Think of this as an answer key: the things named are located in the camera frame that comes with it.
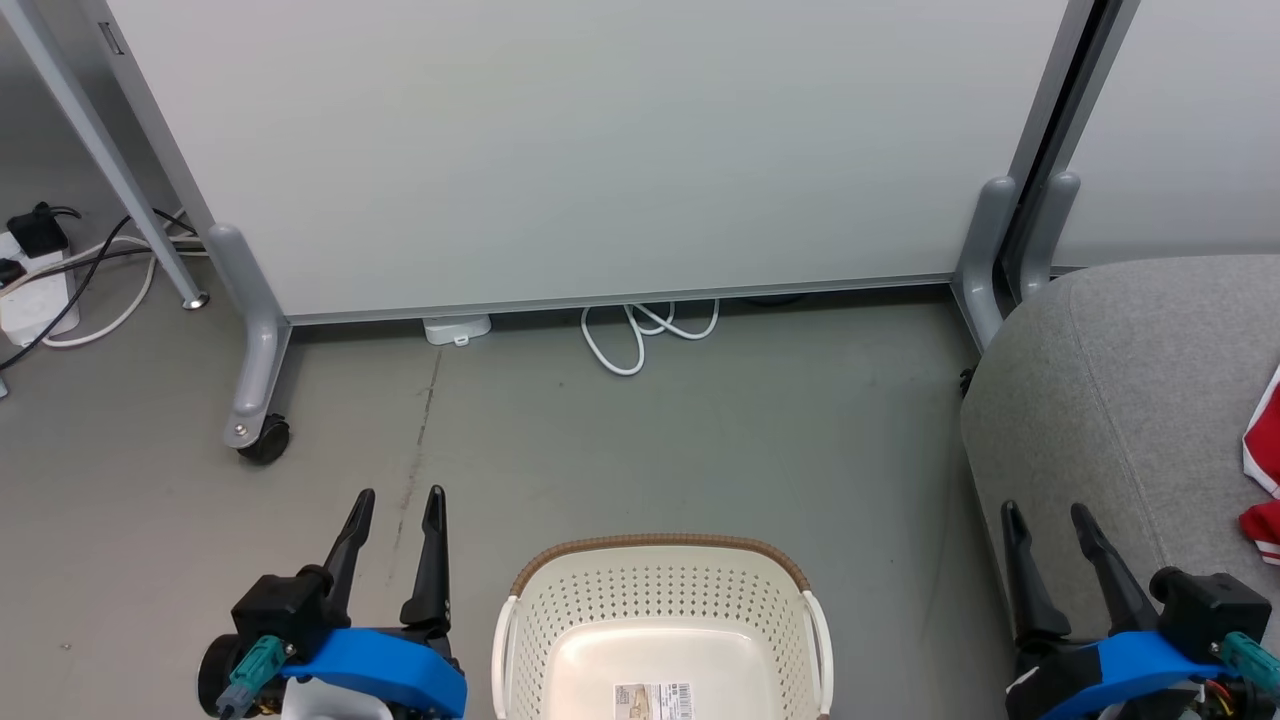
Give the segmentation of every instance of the gray metal frame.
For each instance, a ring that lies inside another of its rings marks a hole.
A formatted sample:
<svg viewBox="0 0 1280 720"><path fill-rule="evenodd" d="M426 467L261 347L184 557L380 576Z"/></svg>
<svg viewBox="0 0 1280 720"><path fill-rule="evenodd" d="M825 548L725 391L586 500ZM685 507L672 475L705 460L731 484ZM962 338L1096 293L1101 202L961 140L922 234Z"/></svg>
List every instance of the gray metal frame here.
<svg viewBox="0 0 1280 720"><path fill-rule="evenodd" d="M1053 251L1080 190L1080 178L1068 167L1139 1L1107 0L1080 72L1073 86L1066 88L1066 101L1047 138L1043 159L1034 177L1028 179L1030 186L1014 214L1000 255L1016 302L1042 288L1052 274ZM1051 82L1047 72L1042 85L1046 82Z"/></svg>
<svg viewBox="0 0 1280 720"><path fill-rule="evenodd" d="M93 156L93 161L102 170L124 209L133 217L133 223L142 231L142 237L151 246L160 266L178 288L183 300L182 306L188 310L202 307L209 301L209 293L196 287L196 281L191 278L182 258L178 256L178 251L169 241L169 236L151 213L151 204L146 201L142 188L133 179L133 173L129 172L129 167L124 163L120 150L108 133L97 110L84 95L84 88L81 87L63 56L61 47L40 10L31 0L0 0L0 14L13 27L18 42L31 58L41 79L49 86L49 91L54 95L67 119L70 120L76 135Z"/></svg>
<svg viewBox="0 0 1280 720"><path fill-rule="evenodd" d="M1053 106L1068 79L1071 58L1084 35L1092 8L1093 0L1068 3L1053 47L1044 63L1044 74L1032 99L1027 124L1023 126L1023 135L1009 164L1009 174L987 181L969 222L969 233L951 281L951 291L979 351L987 348L1004 320L996 304L992 270L1018 209L1019 193L1029 179L1041 142L1048 131Z"/></svg>
<svg viewBox="0 0 1280 720"><path fill-rule="evenodd" d="M104 31L110 31L108 36L114 44L109 45L104 41L104 53L111 64L120 87L124 90L125 97L133 106L143 132L151 141L156 156L169 174L178 197L196 222L196 227L210 228L205 233L206 246L218 266L219 275L228 286L228 292L244 318L247 338L244 361L224 436L227 445L237 448L247 447L259 438L293 325L580 307L605 302L657 302L666 300L699 300L950 282L978 347L984 348L1001 323L1001 313L992 287L992 270L997 261L997 254L1000 252L1001 242L1009 232L1010 223L1015 215L1019 193L1028 182L1028 176L1032 172L1037 151L1048 128L1055 102L1068 77L1073 54L1079 45L1089 9L1092 8L1092 0L1069 1L1046 63L1044 77L1032 101L1027 124L1023 128L1023 135L1010 163L1009 173L992 178L982 187L965 237L960 261L952 274L867 278L796 286L716 288L713 291L652 293L608 299L584 297L536 304L493 304L483 306L468 305L465 307L420 307L372 313L285 316L261 269L253 260L253 255L241 231L233 225L215 223L160 113L160 108L151 96L141 69L129 53L127 37L124 37L115 24L115 18L111 15L106 0L82 0L82 4L90 22L99 24Z"/></svg>

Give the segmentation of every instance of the red and white fabric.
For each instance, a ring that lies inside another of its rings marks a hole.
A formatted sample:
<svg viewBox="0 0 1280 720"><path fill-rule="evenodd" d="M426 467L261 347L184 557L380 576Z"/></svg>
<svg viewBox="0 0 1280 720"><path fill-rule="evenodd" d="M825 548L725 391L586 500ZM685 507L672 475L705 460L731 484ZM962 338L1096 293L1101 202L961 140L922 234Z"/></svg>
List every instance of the red and white fabric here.
<svg viewBox="0 0 1280 720"><path fill-rule="evenodd" d="M1244 430L1244 474L1271 493L1271 502L1254 505L1240 515L1244 530L1262 553L1262 561L1280 565L1280 369L1271 375L1262 400Z"/></svg>
<svg viewBox="0 0 1280 720"><path fill-rule="evenodd" d="M1280 402L1275 391L1280 369L1271 375L1262 401L1244 430L1244 474L1257 480L1271 497L1280 498Z"/></svg>
<svg viewBox="0 0 1280 720"><path fill-rule="evenodd" d="M1280 565L1280 500L1245 510L1240 515L1240 529L1258 546L1263 562Z"/></svg>

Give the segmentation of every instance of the white panel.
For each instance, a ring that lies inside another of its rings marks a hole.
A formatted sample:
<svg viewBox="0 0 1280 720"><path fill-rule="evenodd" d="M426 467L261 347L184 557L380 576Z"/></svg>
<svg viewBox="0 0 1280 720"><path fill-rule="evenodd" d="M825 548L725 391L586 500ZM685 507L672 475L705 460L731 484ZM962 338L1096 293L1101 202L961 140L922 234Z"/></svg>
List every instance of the white panel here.
<svg viewBox="0 0 1280 720"><path fill-rule="evenodd" d="M950 273L1065 0L110 0L291 315Z"/></svg>
<svg viewBox="0 0 1280 720"><path fill-rule="evenodd" d="M1055 265L1280 251L1280 4L1138 6L1070 169Z"/></svg>

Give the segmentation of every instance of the power strip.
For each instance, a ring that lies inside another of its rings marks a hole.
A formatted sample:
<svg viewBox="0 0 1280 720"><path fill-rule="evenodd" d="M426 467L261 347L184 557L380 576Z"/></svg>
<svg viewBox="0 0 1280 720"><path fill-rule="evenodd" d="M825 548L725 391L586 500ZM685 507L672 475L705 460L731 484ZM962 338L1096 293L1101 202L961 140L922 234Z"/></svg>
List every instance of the power strip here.
<svg viewBox="0 0 1280 720"><path fill-rule="evenodd" d="M27 273L60 263L67 259L67 251L50 252L40 258L27 258L12 233L0 233L0 258L22 263ZM49 323L61 313L72 297L72 274L59 273L38 281L24 283L18 290L0 297L0 331L9 342L26 347L49 327ZM79 307L72 307L50 336L69 332L79 324Z"/></svg>

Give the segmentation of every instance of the gray stand leg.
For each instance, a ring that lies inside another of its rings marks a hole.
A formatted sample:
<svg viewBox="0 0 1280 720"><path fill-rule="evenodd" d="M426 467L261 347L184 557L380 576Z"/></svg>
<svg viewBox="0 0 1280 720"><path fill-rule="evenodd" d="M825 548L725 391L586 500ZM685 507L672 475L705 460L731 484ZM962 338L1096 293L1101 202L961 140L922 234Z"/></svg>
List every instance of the gray stand leg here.
<svg viewBox="0 0 1280 720"><path fill-rule="evenodd" d="M1057 173L1044 183L1044 193L1039 208L1036 208L1027 232L1027 240L1014 247L1006 263L1009 284L1014 299L1023 302L1048 284L1050 266L1053 263L1053 250L1062 237L1066 217L1071 214L1071 204L1080 190L1080 177L1073 172Z"/></svg>
<svg viewBox="0 0 1280 720"><path fill-rule="evenodd" d="M0 0L0 14L9 20L18 42L22 44L31 58L40 77L44 78L49 91L52 92L58 105L67 114L76 133L93 156L93 161L111 183L115 195L124 204L124 209L133 217L133 222L142 231L142 237L151 245L160 266L169 274L169 279L182 295L182 306L188 310L202 307L209 301L209 295L196 287L196 282L187 273L187 266L174 250L173 243L160 227L159 220L151 214L151 205L142 196L142 190L124 164L119 149L111 141L97 117L93 105L90 104L84 88L72 73L70 65L63 58L58 41L45 23L44 17L36 10L31 0Z"/></svg>
<svg viewBox="0 0 1280 720"><path fill-rule="evenodd" d="M227 445L238 450L253 445L261 433L292 327L280 313L239 229L216 224L205 242L218 247L225 264L223 281L234 286L244 313L244 364L241 365L232 414L223 433Z"/></svg>
<svg viewBox="0 0 1280 720"><path fill-rule="evenodd" d="M991 270L996 265L1000 243L1005 240L1009 220L1018 202L1018 183L1011 177L987 181L978 193L978 205L969 222L969 234L965 236L960 263L956 265L951 291L960 304L969 332L973 333L978 350L986 350L991 338L996 337L1004 316L996 305Z"/></svg>

